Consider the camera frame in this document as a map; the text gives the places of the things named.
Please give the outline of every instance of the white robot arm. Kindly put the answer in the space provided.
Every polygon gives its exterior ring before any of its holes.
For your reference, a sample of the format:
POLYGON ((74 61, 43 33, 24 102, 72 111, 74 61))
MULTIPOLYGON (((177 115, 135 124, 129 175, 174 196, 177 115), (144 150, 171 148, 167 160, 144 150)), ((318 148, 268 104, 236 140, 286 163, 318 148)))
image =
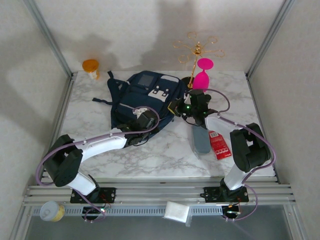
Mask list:
MULTIPOLYGON (((255 169, 271 158, 267 144, 261 139, 263 136, 261 129, 256 123, 239 127, 238 124, 221 117, 216 110, 209 109, 208 103, 211 96, 204 94, 202 89, 191 90, 189 94, 190 104, 185 103, 184 99, 177 99, 171 102, 168 108, 185 121, 187 118, 193 118, 196 125, 215 131, 231 142, 234 166, 221 180, 219 190, 214 194, 214 200, 216 202, 238 202, 239 196, 243 196, 243 193, 247 191, 244 181, 255 169)), ((241 199, 242 202, 248 200, 247 197, 241 199)))
POLYGON ((79 172, 80 164, 95 155, 136 145, 149 135, 156 133, 159 116, 153 111, 143 108, 138 110, 137 120, 114 128, 106 134, 74 140, 68 134, 60 136, 50 148, 52 154, 44 163, 44 167, 57 187, 68 186, 95 202, 100 187, 90 176, 79 172))

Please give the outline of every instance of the marble tabletop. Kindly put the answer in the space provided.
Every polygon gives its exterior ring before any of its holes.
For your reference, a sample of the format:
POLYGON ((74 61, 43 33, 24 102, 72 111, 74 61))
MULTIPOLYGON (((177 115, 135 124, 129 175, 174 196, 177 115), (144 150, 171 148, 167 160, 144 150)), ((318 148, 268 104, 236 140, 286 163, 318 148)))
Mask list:
MULTIPOLYGON (((136 71, 114 71, 114 77, 127 80, 136 71)), ((190 71, 161 71, 163 74, 183 78, 190 71)), ((231 102, 225 117, 242 124, 258 123, 257 113, 248 88, 245 74, 241 71, 208 71, 210 87, 223 92, 231 102)), ((109 76, 101 72, 99 80, 91 80, 79 71, 68 103, 61 134, 82 139, 111 130, 111 106, 93 102, 92 98, 111 101, 107 86, 109 76)), ((211 93, 209 108, 222 110, 227 102, 211 93)), ((156 136, 142 146, 130 146, 96 155, 80 166, 84 174, 95 178, 179 178, 224 177, 233 166, 232 158, 217 160, 211 151, 197 155, 193 150, 192 128, 181 118, 175 117, 156 136)), ((254 176, 274 176, 273 167, 257 171, 254 176)))

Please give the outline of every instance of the gray wall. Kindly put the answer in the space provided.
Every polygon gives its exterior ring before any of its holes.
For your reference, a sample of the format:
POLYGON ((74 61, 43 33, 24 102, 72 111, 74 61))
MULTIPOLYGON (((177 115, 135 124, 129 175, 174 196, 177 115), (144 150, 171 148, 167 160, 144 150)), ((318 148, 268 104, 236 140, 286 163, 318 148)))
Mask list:
POLYGON ((97 58, 101 70, 191 70, 173 48, 177 40, 194 45, 217 36, 207 50, 223 49, 224 58, 204 54, 215 70, 246 71, 283 0, 36 0, 71 70, 97 58))
POLYGON ((67 77, 22 0, 0 8, 0 239, 49 144, 67 77))
POLYGON ((320 1, 297 0, 252 79, 277 171, 311 239, 320 236, 320 1))

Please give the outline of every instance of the red label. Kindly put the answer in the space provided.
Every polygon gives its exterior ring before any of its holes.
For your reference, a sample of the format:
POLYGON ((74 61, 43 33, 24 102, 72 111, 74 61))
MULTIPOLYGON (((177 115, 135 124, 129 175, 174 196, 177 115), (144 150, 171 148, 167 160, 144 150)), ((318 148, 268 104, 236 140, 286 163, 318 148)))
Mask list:
POLYGON ((209 131, 209 138, 211 147, 218 160, 231 156, 231 151, 228 145, 226 144, 224 137, 221 134, 215 131, 209 131))

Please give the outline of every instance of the backpack pocket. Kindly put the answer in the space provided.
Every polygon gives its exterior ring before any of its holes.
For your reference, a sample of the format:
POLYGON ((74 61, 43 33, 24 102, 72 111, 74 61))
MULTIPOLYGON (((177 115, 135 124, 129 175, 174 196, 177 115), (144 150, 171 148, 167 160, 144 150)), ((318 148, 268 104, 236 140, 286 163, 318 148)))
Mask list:
POLYGON ((130 92, 121 99, 117 111, 131 119, 137 119, 136 115, 133 114, 133 109, 141 106, 153 108, 159 113, 164 106, 164 102, 151 96, 130 92))
POLYGON ((170 102, 179 86, 179 79, 169 75, 163 75, 154 84, 148 96, 161 100, 164 103, 170 102))
POLYGON ((142 72, 131 81, 130 92, 147 94, 158 80, 158 73, 142 72))

